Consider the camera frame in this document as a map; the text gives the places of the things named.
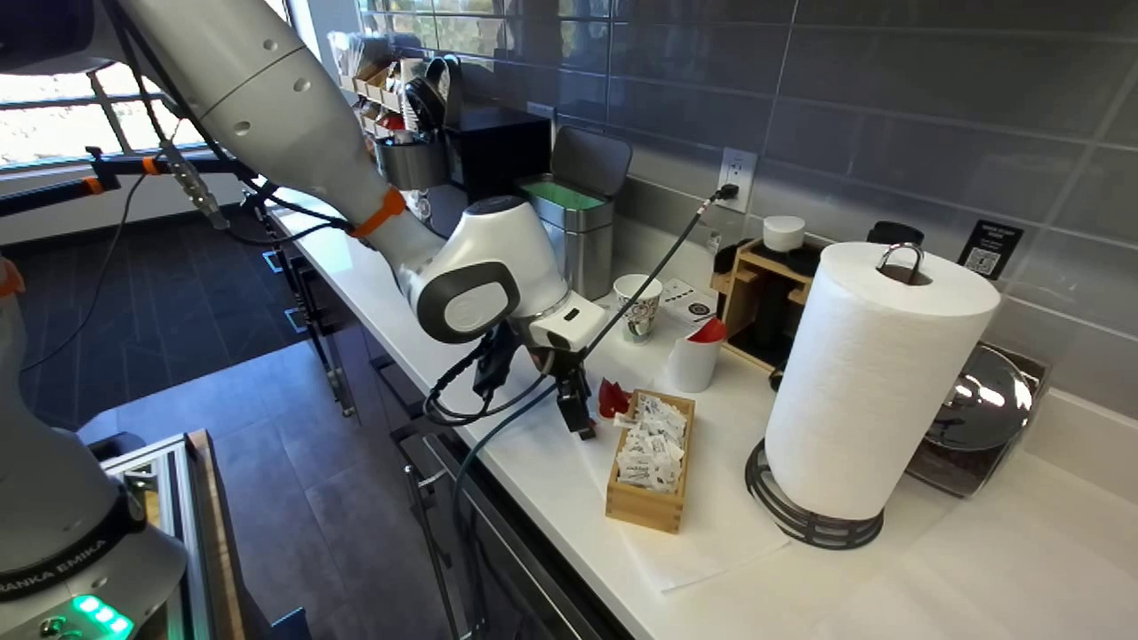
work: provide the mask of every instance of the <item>white wall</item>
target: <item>white wall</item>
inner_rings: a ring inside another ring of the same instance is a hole
[[[0,195],[82,182],[86,174],[89,174],[86,165],[7,174],[7,177],[0,177]],[[92,229],[92,228],[113,228],[131,182],[134,177],[121,177],[118,193],[0,218],[0,244],[57,239],[57,233],[76,233],[76,229]],[[207,174],[207,182],[210,182],[217,202],[241,200],[241,184],[230,174],[217,174],[217,177]],[[190,205],[181,184],[172,174],[159,174],[159,177],[144,182],[128,220],[153,220],[153,218],[172,218],[172,214],[185,214],[185,208],[194,208],[194,205]]]

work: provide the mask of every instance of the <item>small cardboard box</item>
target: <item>small cardboard box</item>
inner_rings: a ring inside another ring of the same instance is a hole
[[[676,491],[649,491],[649,488],[633,488],[623,483],[614,475],[614,457],[627,448],[630,431],[620,435],[614,455],[611,455],[611,470],[608,470],[608,500],[606,500],[606,514],[608,519],[627,519],[638,526],[651,526],[651,528],[664,528],[664,532],[680,532],[682,523],[682,500],[685,500],[685,475],[690,475],[690,435],[693,435],[693,412],[697,401],[690,398],[676,398],[676,394],[655,394],[668,406],[676,406],[685,420],[682,420],[682,461],[680,461],[680,483]]]

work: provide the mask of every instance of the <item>metal base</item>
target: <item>metal base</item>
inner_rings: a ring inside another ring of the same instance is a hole
[[[757,439],[757,448],[751,452],[744,483],[778,519],[778,528],[785,536],[814,547],[828,547],[828,552],[863,547],[881,532],[881,523],[887,523],[887,513],[880,513],[874,519],[831,519],[831,514],[792,504],[770,465],[766,439]]]

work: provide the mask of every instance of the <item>electrical outlet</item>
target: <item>electrical outlet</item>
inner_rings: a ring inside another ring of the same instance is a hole
[[[747,208],[751,182],[754,182],[754,151],[727,144],[718,164],[718,184],[735,184],[739,195],[718,200],[718,202],[732,208]]]

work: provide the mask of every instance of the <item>cup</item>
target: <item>cup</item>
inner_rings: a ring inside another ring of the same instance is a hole
[[[668,369],[680,391],[703,391],[715,381],[718,346],[727,341],[727,323],[718,315],[697,323],[676,341]]]
[[[623,273],[623,276],[611,282],[611,293],[627,304],[627,303],[640,290],[644,282],[649,282],[649,273]],[[664,283],[663,283],[663,282],[651,282],[651,283],[640,290],[640,298],[630,304],[630,312],[627,312],[627,333],[630,333],[633,341],[651,339],[651,329],[655,329],[655,312],[663,309],[663,290],[664,290]]]

